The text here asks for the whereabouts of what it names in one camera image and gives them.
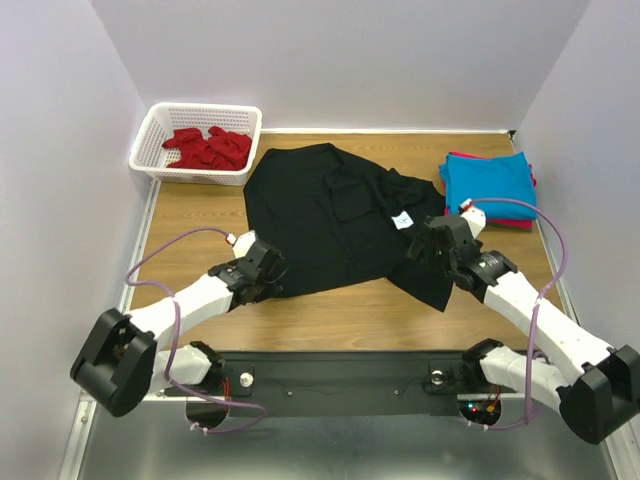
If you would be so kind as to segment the black t-shirt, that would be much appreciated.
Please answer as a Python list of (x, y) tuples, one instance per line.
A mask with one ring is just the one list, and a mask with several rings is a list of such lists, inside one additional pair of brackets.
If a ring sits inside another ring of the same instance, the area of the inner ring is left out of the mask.
[(445, 310), (451, 281), (407, 256), (420, 222), (445, 210), (432, 182), (325, 143), (268, 150), (244, 198), (250, 229), (287, 261), (279, 297), (386, 278)]

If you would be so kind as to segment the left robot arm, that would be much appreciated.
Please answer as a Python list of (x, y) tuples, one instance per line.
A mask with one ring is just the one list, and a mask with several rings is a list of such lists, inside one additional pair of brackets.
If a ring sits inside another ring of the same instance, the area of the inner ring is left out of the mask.
[(168, 291), (154, 304), (125, 313), (115, 308), (103, 312), (71, 366), (71, 379), (115, 417), (173, 383), (191, 385), (202, 394), (215, 392), (222, 369), (211, 353), (178, 347), (180, 336), (206, 320), (273, 296), (286, 271), (283, 254), (253, 232), (237, 238), (232, 251), (231, 261), (212, 267), (178, 292)]

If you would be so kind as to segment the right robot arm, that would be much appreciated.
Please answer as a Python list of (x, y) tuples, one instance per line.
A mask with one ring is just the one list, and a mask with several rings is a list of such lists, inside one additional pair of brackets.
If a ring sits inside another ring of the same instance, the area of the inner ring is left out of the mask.
[(435, 268), (459, 289), (499, 313), (523, 333), (524, 354), (487, 339), (469, 349), (463, 384), (493, 384), (520, 392), (560, 415), (581, 440), (598, 445), (639, 413), (639, 354), (614, 348), (546, 300), (502, 253), (486, 251), (478, 236), (482, 210), (426, 218), (408, 255)]

